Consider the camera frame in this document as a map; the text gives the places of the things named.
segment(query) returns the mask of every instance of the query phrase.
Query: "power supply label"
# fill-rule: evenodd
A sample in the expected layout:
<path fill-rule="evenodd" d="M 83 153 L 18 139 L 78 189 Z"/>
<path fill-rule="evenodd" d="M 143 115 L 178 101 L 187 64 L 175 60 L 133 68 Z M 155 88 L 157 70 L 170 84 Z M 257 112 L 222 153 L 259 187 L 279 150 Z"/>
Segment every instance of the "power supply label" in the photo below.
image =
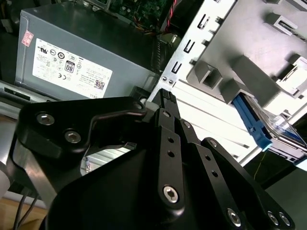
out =
<path fill-rule="evenodd" d="M 36 39 L 33 76 L 89 98 L 102 98 L 112 71 Z"/>

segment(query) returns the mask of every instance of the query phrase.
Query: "wooden surface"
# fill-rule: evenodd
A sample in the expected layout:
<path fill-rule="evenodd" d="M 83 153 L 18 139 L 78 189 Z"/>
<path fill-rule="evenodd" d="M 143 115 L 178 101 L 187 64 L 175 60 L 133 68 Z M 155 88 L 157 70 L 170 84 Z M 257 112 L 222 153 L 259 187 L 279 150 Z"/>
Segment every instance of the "wooden surface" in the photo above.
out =
<path fill-rule="evenodd" d="M 16 201 L 8 200 L 8 199 L 1 199 L 0 200 L 0 230 L 10 230 L 13 228 L 16 211 L 18 208 L 19 203 Z M 21 218 L 25 214 L 25 212 L 28 210 L 30 206 L 24 204 L 22 212 L 21 212 Z M 34 207 L 31 211 L 28 218 L 24 221 L 25 223 L 31 222 L 33 220 L 39 220 L 40 222 L 47 214 L 47 210 Z M 30 225 L 31 227 L 23 226 L 23 228 L 20 228 L 20 230 L 24 229 L 31 229 L 31 230 L 37 230 L 39 226 L 36 222 L 33 222 L 33 225 Z"/>

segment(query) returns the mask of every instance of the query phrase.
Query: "power supply unit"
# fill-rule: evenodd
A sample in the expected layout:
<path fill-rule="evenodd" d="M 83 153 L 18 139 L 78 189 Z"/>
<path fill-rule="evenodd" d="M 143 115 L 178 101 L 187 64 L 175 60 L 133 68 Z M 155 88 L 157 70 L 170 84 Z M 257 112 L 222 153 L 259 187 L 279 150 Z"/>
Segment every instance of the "power supply unit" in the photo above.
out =
<path fill-rule="evenodd" d="M 156 43 L 71 1 L 22 10 L 15 83 L 58 100 L 128 96 L 157 77 Z"/>

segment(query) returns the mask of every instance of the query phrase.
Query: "motherboard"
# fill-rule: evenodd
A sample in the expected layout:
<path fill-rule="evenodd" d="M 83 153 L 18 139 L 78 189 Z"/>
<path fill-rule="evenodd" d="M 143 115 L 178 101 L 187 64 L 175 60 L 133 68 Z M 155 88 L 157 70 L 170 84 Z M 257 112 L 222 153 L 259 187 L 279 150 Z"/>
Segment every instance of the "motherboard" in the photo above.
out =
<path fill-rule="evenodd" d="M 161 27 L 161 16 L 169 0 L 112 0 L 109 10 L 146 32 Z"/>

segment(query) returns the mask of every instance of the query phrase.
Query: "cable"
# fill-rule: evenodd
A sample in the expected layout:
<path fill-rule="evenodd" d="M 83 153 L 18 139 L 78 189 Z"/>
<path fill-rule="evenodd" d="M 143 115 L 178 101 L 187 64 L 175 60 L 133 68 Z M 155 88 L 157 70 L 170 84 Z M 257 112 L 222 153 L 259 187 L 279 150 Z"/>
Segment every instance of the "cable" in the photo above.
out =
<path fill-rule="evenodd" d="M 171 26 L 171 18 L 173 17 L 173 14 L 174 14 L 174 8 L 177 4 L 177 0 L 174 0 L 173 1 L 173 4 L 171 6 L 171 10 L 169 12 L 169 15 L 168 15 L 168 19 L 167 19 L 167 26 L 165 28 L 165 31 L 168 31 L 169 30 L 169 27 Z"/>
<path fill-rule="evenodd" d="M 259 168 L 260 168 L 260 166 L 261 166 L 261 163 L 262 163 L 262 161 L 263 161 L 263 159 L 264 159 L 264 157 L 265 157 L 266 154 L 267 154 L 267 152 L 264 153 L 264 155 L 263 155 L 263 157 L 262 157 L 262 159 L 261 159 L 261 161 L 260 161 L 260 163 L 259 163 L 259 166 L 258 166 L 258 168 L 257 168 L 257 170 L 256 170 L 256 172 L 255 172 L 255 175 L 254 175 L 254 180 L 256 179 L 256 175 L 257 175 L 257 173 L 258 173 L 258 171 L 259 171 Z"/>
<path fill-rule="evenodd" d="M 36 203 L 38 199 L 38 196 L 35 197 L 35 199 L 32 201 L 32 204 L 30 205 L 29 209 L 27 210 L 27 212 L 24 214 L 24 216 L 21 218 L 21 220 L 18 223 L 18 227 L 20 227 L 23 222 L 25 221 L 25 219 L 27 219 L 28 215 L 30 214 L 30 212 L 32 211 L 32 209 L 34 208 L 34 205 Z"/>
<path fill-rule="evenodd" d="M 17 212 L 16 212 L 16 217 L 15 217 L 15 221 L 14 221 L 13 230 L 17 230 L 17 229 L 18 229 L 18 224 L 19 224 L 19 219 L 20 219 L 21 210 L 22 210 L 23 205 L 24 205 L 24 200 L 26 199 L 26 197 L 28 196 L 28 194 L 29 194 L 29 191 L 27 190 L 27 191 L 25 192 L 25 194 L 23 195 L 23 197 L 21 198 L 21 200 L 20 200 L 20 203 L 19 203 L 19 205 L 18 205 Z"/>

